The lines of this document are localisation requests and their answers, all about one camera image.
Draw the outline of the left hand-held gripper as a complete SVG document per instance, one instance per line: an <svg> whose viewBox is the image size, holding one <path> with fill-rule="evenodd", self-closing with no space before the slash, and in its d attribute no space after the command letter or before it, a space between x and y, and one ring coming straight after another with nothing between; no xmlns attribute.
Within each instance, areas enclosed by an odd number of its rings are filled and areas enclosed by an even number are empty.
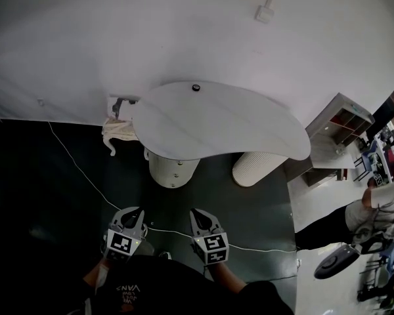
<svg viewBox="0 0 394 315"><path fill-rule="evenodd" d="M103 234L100 250L109 261L127 262L144 237L144 210L140 207L127 207L114 215Z"/></svg>

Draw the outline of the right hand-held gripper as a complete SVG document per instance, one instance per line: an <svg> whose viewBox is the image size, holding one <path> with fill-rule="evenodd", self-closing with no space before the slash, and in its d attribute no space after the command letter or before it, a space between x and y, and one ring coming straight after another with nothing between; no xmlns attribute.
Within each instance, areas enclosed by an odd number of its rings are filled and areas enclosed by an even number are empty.
<svg viewBox="0 0 394 315"><path fill-rule="evenodd" d="M192 238L193 250L204 265L228 261L227 233L224 232L216 216L207 211L192 208L190 210L190 225L194 236Z"/></svg>

